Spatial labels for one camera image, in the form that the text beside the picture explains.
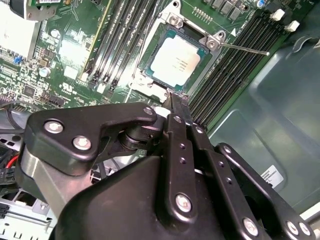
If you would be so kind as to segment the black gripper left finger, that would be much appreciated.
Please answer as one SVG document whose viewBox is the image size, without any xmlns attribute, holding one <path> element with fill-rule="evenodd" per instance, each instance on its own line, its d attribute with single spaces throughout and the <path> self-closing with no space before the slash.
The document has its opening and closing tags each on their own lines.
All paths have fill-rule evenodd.
<svg viewBox="0 0 320 240">
<path fill-rule="evenodd" d="M 160 158 L 156 215 L 163 222 L 198 217 L 194 154 L 187 123 L 171 93 L 161 107 L 142 102 L 62 108 L 27 120 L 17 163 L 20 186 L 59 218 L 74 196 L 143 158 Z"/>
</svg>

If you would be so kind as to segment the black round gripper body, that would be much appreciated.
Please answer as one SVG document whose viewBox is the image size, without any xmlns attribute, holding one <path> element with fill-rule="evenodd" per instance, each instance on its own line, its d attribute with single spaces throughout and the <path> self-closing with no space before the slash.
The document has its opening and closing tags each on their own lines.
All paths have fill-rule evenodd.
<svg viewBox="0 0 320 240">
<path fill-rule="evenodd" d="M 159 157 L 143 158 L 74 196 L 61 212 L 53 240 L 236 240 L 235 225 L 215 199 L 211 179 L 196 173 L 198 217 L 184 232 L 156 214 L 163 192 Z"/>
</svg>

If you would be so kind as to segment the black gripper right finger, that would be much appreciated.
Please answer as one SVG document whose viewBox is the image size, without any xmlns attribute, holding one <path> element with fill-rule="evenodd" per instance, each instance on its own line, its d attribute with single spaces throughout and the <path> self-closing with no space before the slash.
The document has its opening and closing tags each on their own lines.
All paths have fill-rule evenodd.
<svg viewBox="0 0 320 240">
<path fill-rule="evenodd" d="M 175 96 L 175 113 L 187 124 L 196 163 L 212 180 L 215 210 L 227 239 L 316 239 L 308 223 L 230 145 L 210 143 L 180 96 Z"/>
</svg>

